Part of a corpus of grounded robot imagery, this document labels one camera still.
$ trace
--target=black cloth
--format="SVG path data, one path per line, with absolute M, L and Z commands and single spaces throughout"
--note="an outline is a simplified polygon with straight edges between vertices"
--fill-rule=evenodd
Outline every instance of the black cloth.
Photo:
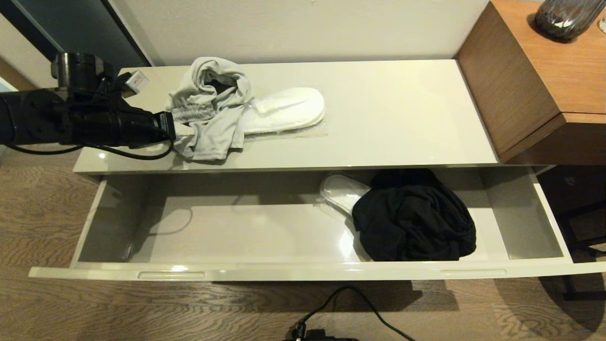
M 476 249 L 467 207 L 429 169 L 382 170 L 371 187 L 352 216 L 373 260 L 459 260 Z

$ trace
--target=wooden nightstand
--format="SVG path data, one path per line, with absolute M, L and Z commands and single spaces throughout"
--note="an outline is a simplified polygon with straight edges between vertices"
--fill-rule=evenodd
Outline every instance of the wooden nightstand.
M 456 57 L 494 148 L 505 163 L 606 164 L 606 35 L 551 41 L 538 7 L 492 0 Z

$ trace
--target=drawer handle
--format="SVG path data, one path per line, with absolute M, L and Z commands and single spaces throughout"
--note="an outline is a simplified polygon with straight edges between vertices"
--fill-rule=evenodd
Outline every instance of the drawer handle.
M 443 270 L 444 277 L 463 278 L 463 277 L 506 277 L 505 269 L 474 269 L 474 270 Z
M 141 271 L 137 274 L 140 280 L 203 280 L 206 273 L 202 271 Z

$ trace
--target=dark vase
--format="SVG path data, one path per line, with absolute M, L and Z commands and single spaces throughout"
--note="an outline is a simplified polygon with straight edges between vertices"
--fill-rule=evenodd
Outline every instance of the dark vase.
M 548 36 L 571 40 L 583 34 L 606 7 L 606 0 L 545 0 L 534 15 Z

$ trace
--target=white slipper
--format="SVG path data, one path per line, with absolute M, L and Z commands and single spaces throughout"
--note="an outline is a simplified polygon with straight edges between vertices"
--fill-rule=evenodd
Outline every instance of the white slipper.
M 310 87 L 294 87 L 253 100 L 241 118 L 245 135 L 313 126 L 324 118 L 324 97 Z
M 368 191 L 370 187 L 343 175 L 329 175 L 320 185 L 322 198 L 350 215 L 353 205 Z

